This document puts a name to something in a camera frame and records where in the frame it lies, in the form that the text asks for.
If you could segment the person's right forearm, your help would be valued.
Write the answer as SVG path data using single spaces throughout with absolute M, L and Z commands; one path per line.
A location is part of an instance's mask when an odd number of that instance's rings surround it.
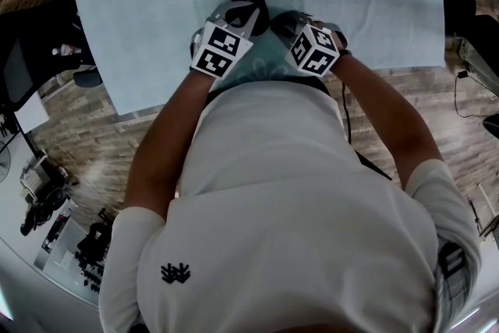
M 333 74 L 350 90 L 388 149 L 403 186 L 423 162 L 442 160 L 421 115 L 383 78 L 351 55 L 334 64 Z

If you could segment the black metal stand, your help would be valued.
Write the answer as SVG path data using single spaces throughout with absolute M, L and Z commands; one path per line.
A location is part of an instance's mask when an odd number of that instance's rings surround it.
M 492 218 L 489 218 L 485 224 L 481 222 L 478 211 L 476 210 L 475 204 L 472 200 L 468 200 L 469 206 L 472 209 L 474 216 L 474 222 L 479 233 L 479 237 L 485 240 L 488 236 L 492 237 L 494 242 L 499 249 L 499 214 L 495 214 Z

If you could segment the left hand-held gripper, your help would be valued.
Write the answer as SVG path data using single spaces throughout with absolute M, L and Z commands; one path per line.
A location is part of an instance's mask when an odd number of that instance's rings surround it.
M 220 4 L 193 37 L 190 68 L 224 79 L 252 48 L 253 43 L 246 38 L 252 35 L 259 15 L 259 8 L 252 2 Z

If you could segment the person's white shirt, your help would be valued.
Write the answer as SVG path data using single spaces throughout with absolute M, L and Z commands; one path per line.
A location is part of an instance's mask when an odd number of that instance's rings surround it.
M 401 189 L 360 163 L 325 93 L 246 83 L 203 112 L 167 217 L 133 207 L 115 219 L 101 323 L 105 333 L 140 322 L 150 333 L 442 333 L 465 307 L 437 292 L 445 241 L 478 275 L 472 212 L 444 162 L 423 162 Z

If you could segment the grey standing fan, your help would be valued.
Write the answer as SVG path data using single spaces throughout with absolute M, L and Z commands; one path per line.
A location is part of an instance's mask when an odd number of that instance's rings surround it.
M 0 183 L 8 176 L 11 167 L 11 155 L 7 144 L 0 141 Z

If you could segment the black padded office chair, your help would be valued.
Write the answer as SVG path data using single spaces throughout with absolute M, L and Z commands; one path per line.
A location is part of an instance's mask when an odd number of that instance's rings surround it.
M 70 44 L 79 55 L 62 57 L 53 48 Z M 0 105 L 16 112 L 50 79 L 96 63 L 76 17 L 49 2 L 0 15 Z

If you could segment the clear plastic water bottle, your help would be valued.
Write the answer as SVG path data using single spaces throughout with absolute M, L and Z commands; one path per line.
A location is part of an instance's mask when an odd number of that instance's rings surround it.
M 70 55 L 79 55 L 82 53 L 82 49 L 75 47 L 70 44 L 62 44 L 57 48 L 53 48 L 51 53 L 53 55 L 59 55 L 62 57 L 70 56 Z

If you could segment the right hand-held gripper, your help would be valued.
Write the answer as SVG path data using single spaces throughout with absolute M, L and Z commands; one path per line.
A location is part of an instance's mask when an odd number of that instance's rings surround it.
M 286 62 L 298 72 L 323 77 L 347 48 L 347 40 L 334 23 L 312 20 L 309 14 L 287 11 L 272 19 L 271 30 L 287 38 Z

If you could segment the white side desk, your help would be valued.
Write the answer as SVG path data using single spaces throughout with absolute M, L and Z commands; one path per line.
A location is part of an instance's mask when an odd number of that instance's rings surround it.
M 14 112 L 14 114 L 20 128 L 25 133 L 36 129 L 49 120 L 49 115 L 38 92 L 35 92 L 21 109 Z

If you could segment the person's left forearm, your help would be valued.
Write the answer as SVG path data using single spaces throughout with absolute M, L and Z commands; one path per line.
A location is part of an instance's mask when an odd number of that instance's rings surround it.
M 189 72 L 141 141 L 131 164 L 124 205 L 167 217 L 214 77 Z

